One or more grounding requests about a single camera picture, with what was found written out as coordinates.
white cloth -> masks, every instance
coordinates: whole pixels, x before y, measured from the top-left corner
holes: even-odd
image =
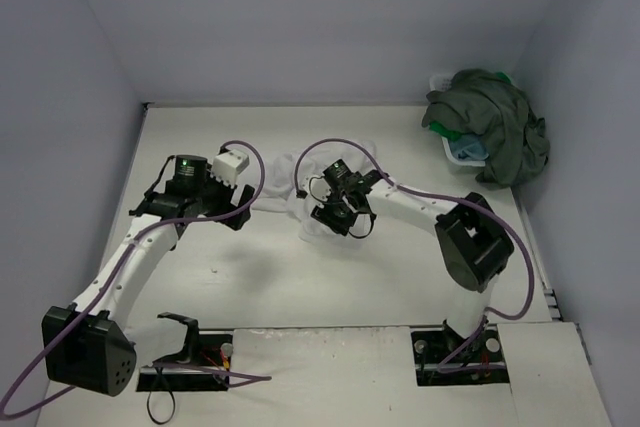
[[[376,146],[370,141],[356,143],[376,156]],[[287,213],[300,221],[298,236],[307,242],[331,242],[345,247],[356,247],[359,242],[351,237],[343,237],[331,232],[317,220],[311,218],[311,211],[320,203],[311,196],[306,199],[296,197],[293,183],[293,170],[301,152],[287,152],[279,155],[273,162],[265,162],[266,179],[260,198],[252,205],[253,210]],[[321,176],[322,171],[338,159],[342,159],[353,172],[366,173],[373,168],[367,157],[347,144],[327,143],[311,150],[302,160],[298,170],[298,183],[302,189],[309,191],[309,179]],[[248,177],[252,185],[258,183],[257,169],[251,169]],[[360,216],[351,229],[354,235],[364,235],[369,230],[369,219]]]

green cloth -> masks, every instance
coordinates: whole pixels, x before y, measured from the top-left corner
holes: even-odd
[[[508,77],[481,69],[458,72],[446,92],[427,95],[422,126],[440,123],[448,131],[480,136],[489,152],[476,180],[513,186],[540,174],[549,158],[545,121],[531,110],[526,94]]]
[[[449,139],[452,142],[455,142],[456,140],[460,139],[460,137],[462,137],[462,134],[460,132],[448,130],[440,122],[431,122],[429,124],[429,129],[433,130],[437,134],[440,134],[445,139]]]

white floor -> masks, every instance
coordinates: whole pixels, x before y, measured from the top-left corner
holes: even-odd
[[[126,232],[128,209],[168,155],[212,157],[232,139],[253,143],[266,160],[329,136],[372,140],[382,166],[402,183],[460,196],[480,192],[524,235],[510,190],[487,190],[473,174],[449,172],[442,143],[420,127],[423,111],[151,109],[107,255]],[[178,394],[171,425],[609,426],[575,327],[551,322],[539,276],[531,311],[519,323],[499,326],[510,385],[419,388],[407,326],[439,325],[452,287],[436,240],[386,219],[358,250],[314,246],[297,231],[295,220],[261,212],[240,232],[192,226],[152,276],[130,326],[174,311],[205,328],[239,329],[234,370],[273,376],[227,393]],[[492,305],[515,312],[525,293],[526,271],[516,252]],[[287,327],[301,329],[273,330]],[[117,398],[74,391],[45,408],[38,425],[153,425],[146,394],[136,393],[135,384],[134,378]],[[49,393],[58,388],[51,385]],[[168,397],[155,399],[161,415]]]
[[[462,196],[478,191],[524,236],[510,190],[489,191],[472,174],[449,172],[442,143],[420,127],[422,107],[240,110],[149,111],[109,254],[128,228],[128,209],[138,205],[168,155],[211,158],[231,139],[253,143],[267,160],[329,136],[369,139],[383,168],[402,183]],[[373,235],[354,251],[314,246],[297,232],[295,220],[264,212],[255,212],[239,232],[216,224],[191,226],[152,276],[130,325],[167,310],[195,317],[207,328],[438,325],[446,317],[453,282],[437,241],[427,233],[379,219]],[[526,270],[516,252],[492,304],[516,312],[525,293]],[[525,320],[550,320],[539,281]]]
[[[407,327],[239,330],[233,369],[271,382],[178,393],[171,425],[608,427],[573,324],[501,325],[511,384],[417,387]],[[74,391],[39,427],[152,425],[135,379],[116,398]],[[59,386],[52,386],[50,393]],[[154,394],[158,418],[170,411]]]

white basket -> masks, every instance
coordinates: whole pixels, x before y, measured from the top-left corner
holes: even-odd
[[[429,88],[431,90],[440,90],[445,91],[451,88],[451,79],[453,78],[452,74],[435,74],[429,78]],[[468,173],[477,173],[479,170],[484,169],[485,162],[484,160],[458,160],[451,153],[451,148],[449,147],[449,140],[445,137],[440,137],[442,139],[442,145],[444,146],[444,153],[449,160],[449,170],[453,173],[459,174],[463,172]]]

gray wall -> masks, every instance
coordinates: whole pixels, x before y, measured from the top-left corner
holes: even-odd
[[[554,0],[517,77],[547,117],[549,168],[522,193],[614,424],[640,418],[640,0]]]
[[[141,108],[86,0],[0,0],[0,16],[3,395],[41,348],[43,314],[98,268]],[[46,384],[40,367],[9,410]]]
[[[423,100],[511,69],[551,0],[89,0],[143,100]]]

